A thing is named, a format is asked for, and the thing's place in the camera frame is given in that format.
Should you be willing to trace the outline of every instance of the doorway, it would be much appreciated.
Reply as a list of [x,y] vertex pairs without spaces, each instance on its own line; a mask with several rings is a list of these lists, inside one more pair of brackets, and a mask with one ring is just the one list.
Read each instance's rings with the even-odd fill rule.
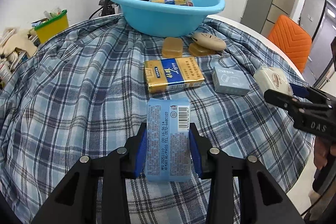
[[333,58],[331,43],[336,37],[336,8],[325,1],[320,24],[313,36],[308,61],[302,73],[306,82],[313,86],[323,77]]

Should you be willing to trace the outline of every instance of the blue plastic basin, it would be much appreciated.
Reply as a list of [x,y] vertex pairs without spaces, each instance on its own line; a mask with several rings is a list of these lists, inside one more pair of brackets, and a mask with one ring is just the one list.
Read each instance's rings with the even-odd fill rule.
[[181,37],[198,28],[207,15],[224,10],[224,0],[193,0],[195,7],[152,3],[143,0],[112,0],[118,3],[134,29],[155,37]]

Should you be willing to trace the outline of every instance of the blue packet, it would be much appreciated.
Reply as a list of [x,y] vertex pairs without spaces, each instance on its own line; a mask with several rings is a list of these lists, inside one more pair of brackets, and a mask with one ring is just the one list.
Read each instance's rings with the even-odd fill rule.
[[191,178],[190,103],[150,98],[147,103],[147,156],[149,181],[185,182]]

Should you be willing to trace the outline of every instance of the yellow storage bin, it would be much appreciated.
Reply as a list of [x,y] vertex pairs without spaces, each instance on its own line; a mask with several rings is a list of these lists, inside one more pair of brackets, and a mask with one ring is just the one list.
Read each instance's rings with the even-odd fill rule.
[[39,37],[40,43],[44,43],[68,27],[69,21],[67,17],[67,10],[63,10],[57,17],[36,26],[35,31]]

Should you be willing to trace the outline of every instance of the silver screw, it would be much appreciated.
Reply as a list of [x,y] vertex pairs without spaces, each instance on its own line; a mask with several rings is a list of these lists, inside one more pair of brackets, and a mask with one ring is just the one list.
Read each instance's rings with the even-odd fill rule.
[[118,154],[125,154],[127,152],[127,149],[125,147],[119,147],[117,149]]
[[211,154],[214,154],[214,155],[217,155],[217,154],[219,154],[219,149],[218,148],[215,148],[215,147],[213,147],[213,148],[210,148],[210,153]]
[[86,163],[86,162],[89,161],[89,157],[88,156],[81,156],[81,158],[79,159],[79,161],[84,164],[84,163]]
[[247,157],[247,159],[250,161],[250,162],[257,162],[257,157],[256,156],[253,156],[253,155],[250,155]]

